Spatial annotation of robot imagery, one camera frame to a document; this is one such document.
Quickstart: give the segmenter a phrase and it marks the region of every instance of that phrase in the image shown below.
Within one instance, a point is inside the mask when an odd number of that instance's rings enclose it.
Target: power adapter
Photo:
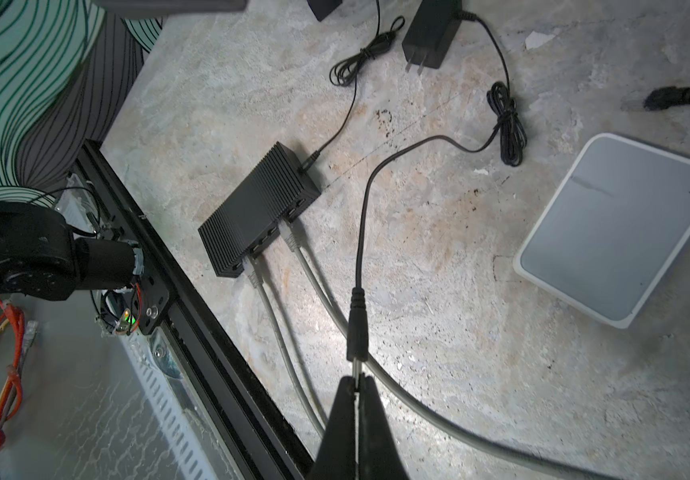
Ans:
[[[294,152],[273,145],[198,227],[215,273],[237,278],[244,271],[244,256],[257,257],[278,236],[279,220],[297,218],[319,195]]]
[[[463,11],[462,0],[423,0],[417,8],[407,35],[403,38],[403,56],[407,72],[413,64],[423,68],[439,68],[454,40]]]
[[[335,8],[339,7],[342,2],[343,0],[307,0],[307,4],[311,6],[311,10],[319,22],[334,12]]]

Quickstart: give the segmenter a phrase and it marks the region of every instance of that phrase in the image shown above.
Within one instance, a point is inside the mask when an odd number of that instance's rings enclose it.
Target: striped pattern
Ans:
[[[124,20],[129,32],[147,53],[153,49],[163,28],[162,18],[147,18],[145,20]]]
[[[160,26],[90,0],[0,0],[0,200],[64,183],[84,139],[104,139]]]

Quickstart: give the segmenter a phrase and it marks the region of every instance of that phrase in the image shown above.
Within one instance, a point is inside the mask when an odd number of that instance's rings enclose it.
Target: black cable end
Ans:
[[[478,22],[480,20],[479,15],[465,10],[460,10],[455,16],[457,20],[465,20],[466,22]]]
[[[304,162],[302,162],[302,165],[300,166],[300,173],[304,174],[307,172],[314,163],[316,163],[316,160],[321,156],[321,150],[316,150],[311,153],[311,156],[305,159]]]
[[[690,105],[690,87],[664,87],[651,92],[644,101],[644,109],[665,110],[679,105]]]
[[[369,360],[369,324],[367,299],[363,288],[354,288],[350,295],[350,315],[347,324],[347,360]]]

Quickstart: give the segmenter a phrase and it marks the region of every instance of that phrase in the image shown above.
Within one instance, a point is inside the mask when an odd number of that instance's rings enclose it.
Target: concrete floor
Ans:
[[[384,1],[383,27],[397,14],[411,20],[418,3]],[[469,9],[505,47],[526,159],[513,169],[497,146],[469,155],[433,143],[380,174],[364,264],[371,351],[414,395],[489,438],[621,478],[690,478],[690,241],[628,330],[590,320],[511,267],[593,135],[690,156],[690,107],[636,108],[653,88],[690,85],[690,2]],[[253,0],[244,14],[171,18],[103,146],[313,454],[319,439],[256,293],[243,277],[215,276],[197,227],[275,141],[304,157],[337,129],[352,91],[327,73],[369,42],[375,13],[371,0],[346,0],[318,23],[302,0]],[[527,49],[533,32],[555,37]],[[353,117],[313,168],[323,193],[301,223],[341,306],[371,169],[429,134],[481,144],[495,122],[485,91],[503,75],[480,26],[462,25],[440,70],[404,65],[396,45],[366,67]],[[263,267],[328,410],[349,372],[345,341],[283,242]],[[383,402],[412,478],[545,478],[449,438],[389,394]]]

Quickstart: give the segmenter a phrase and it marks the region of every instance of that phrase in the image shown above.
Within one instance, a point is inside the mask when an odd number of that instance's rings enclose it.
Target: gray router top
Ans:
[[[689,236],[690,159],[599,134],[513,266],[592,318],[626,328]]]

